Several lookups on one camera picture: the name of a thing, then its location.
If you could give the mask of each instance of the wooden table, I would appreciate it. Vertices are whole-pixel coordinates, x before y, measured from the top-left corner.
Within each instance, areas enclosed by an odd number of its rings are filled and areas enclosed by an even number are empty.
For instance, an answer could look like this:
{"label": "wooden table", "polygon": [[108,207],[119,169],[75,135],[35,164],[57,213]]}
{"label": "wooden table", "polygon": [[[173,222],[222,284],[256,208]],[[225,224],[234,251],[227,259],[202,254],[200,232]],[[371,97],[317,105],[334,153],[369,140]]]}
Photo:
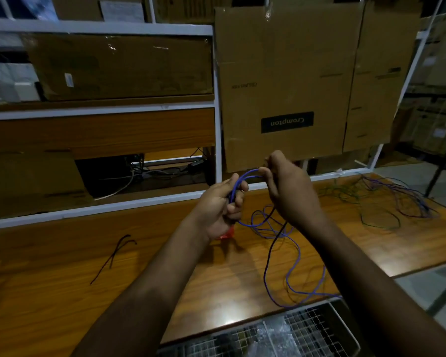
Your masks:
{"label": "wooden table", "polygon": [[[316,183],[316,187],[333,181]],[[84,216],[30,226],[0,229],[0,356],[68,356],[89,326],[143,270],[196,201]],[[266,190],[247,194],[244,219],[269,204]],[[393,225],[381,210],[394,211],[388,192],[373,192],[362,206],[323,197],[324,210],[388,275],[399,276],[446,263],[446,208],[440,217],[420,220],[400,216],[401,228],[388,231],[363,226],[359,211],[371,224]],[[120,237],[131,234],[113,268],[104,269]],[[291,284],[310,291],[322,272],[322,261],[302,235],[302,260]],[[237,225],[234,240],[214,242],[179,301],[162,342],[228,327],[273,313],[278,308],[262,283],[270,240]],[[284,276],[297,258],[289,240],[278,242],[268,272],[278,301],[291,304]],[[327,276],[321,291],[336,293]]]}

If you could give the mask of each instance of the person's left hand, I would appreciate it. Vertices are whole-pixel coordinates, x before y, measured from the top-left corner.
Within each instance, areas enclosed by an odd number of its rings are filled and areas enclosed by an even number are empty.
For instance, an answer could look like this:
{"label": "person's left hand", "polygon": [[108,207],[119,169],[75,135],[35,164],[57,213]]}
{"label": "person's left hand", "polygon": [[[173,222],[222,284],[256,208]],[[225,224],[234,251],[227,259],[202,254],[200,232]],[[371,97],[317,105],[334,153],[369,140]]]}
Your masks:
{"label": "person's left hand", "polygon": [[234,173],[230,179],[210,186],[191,212],[191,216],[204,229],[210,241],[224,235],[241,218],[243,192],[248,191],[248,183],[241,183],[234,203],[230,204],[227,198],[238,178],[238,174]]}

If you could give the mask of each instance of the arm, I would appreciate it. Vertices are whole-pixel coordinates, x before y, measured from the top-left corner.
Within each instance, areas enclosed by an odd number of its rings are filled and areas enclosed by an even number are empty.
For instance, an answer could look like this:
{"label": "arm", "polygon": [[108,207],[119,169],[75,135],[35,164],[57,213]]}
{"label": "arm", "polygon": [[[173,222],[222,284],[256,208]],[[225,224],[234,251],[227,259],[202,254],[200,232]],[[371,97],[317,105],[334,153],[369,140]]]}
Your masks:
{"label": "arm", "polygon": [[445,356],[446,331],[322,211],[310,178],[275,151],[260,168],[278,212],[310,241],[378,356]]}
{"label": "arm", "polygon": [[91,326],[72,356],[153,356],[173,310],[210,241],[241,217],[242,183],[235,203],[226,196],[238,174],[211,186],[147,268]]}

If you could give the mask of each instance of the metal wire mesh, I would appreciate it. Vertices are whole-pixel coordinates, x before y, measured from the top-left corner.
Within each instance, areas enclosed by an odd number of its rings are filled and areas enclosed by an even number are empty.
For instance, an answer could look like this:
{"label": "metal wire mesh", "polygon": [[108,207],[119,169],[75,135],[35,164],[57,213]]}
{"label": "metal wire mesh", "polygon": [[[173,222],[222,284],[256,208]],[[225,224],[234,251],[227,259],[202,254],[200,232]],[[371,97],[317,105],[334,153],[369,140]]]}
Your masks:
{"label": "metal wire mesh", "polygon": [[286,312],[158,351],[158,357],[347,357],[319,307]]}

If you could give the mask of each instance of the person's right hand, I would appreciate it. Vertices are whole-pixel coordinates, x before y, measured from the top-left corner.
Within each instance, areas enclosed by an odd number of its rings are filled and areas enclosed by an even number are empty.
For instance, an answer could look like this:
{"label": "person's right hand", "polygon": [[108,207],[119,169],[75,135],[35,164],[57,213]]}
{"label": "person's right hand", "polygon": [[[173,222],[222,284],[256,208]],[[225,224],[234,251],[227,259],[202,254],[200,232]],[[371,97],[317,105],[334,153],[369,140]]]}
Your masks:
{"label": "person's right hand", "polygon": [[282,151],[269,155],[259,172],[277,211],[291,225],[304,228],[307,223],[323,219],[324,212],[309,176],[287,160]]}

